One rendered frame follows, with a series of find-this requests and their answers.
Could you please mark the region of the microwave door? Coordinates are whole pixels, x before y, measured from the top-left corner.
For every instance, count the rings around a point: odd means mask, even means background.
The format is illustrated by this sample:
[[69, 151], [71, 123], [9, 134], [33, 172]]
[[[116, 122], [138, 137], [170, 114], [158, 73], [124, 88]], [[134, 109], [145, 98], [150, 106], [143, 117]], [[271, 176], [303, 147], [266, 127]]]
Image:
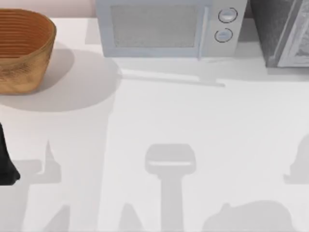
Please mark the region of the microwave door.
[[205, 7], [210, 0], [95, 0], [103, 54], [197, 58]]

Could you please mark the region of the pale microwave oven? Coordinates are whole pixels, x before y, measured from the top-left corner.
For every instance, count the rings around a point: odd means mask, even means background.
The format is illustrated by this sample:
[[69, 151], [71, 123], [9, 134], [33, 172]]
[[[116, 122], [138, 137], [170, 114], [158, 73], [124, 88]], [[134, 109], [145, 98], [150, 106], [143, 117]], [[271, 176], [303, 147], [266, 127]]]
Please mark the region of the pale microwave oven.
[[[211, 9], [208, 14], [207, 30], [203, 46], [202, 58], [208, 57], [231, 57], [234, 55], [239, 34], [246, 10], [247, 0], [210, 0]], [[218, 13], [222, 9], [235, 8], [238, 17], [232, 23], [222, 23], [218, 19]], [[228, 28], [233, 31], [233, 38], [226, 43], [215, 40], [216, 31]]]

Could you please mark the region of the round microwave knob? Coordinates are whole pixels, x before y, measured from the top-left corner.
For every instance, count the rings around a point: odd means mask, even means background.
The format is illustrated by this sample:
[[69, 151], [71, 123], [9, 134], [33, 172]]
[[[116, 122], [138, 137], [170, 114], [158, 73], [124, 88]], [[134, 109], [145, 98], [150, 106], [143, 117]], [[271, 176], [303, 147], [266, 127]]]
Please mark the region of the round microwave knob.
[[226, 43], [233, 38], [233, 31], [228, 28], [218, 30], [216, 31], [214, 38], [219, 43]]
[[235, 8], [222, 9], [218, 13], [218, 19], [222, 23], [232, 23], [233, 21], [237, 19], [237, 17], [238, 17], [238, 12]]

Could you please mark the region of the brown woven basket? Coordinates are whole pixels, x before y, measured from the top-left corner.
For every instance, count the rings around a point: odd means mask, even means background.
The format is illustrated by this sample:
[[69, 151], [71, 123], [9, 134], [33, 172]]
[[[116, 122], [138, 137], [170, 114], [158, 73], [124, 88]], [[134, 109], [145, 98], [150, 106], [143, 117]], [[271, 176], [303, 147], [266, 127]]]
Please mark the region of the brown woven basket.
[[0, 94], [25, 94], [43, 81], [56, 26], [30, 10], [0, 8]]

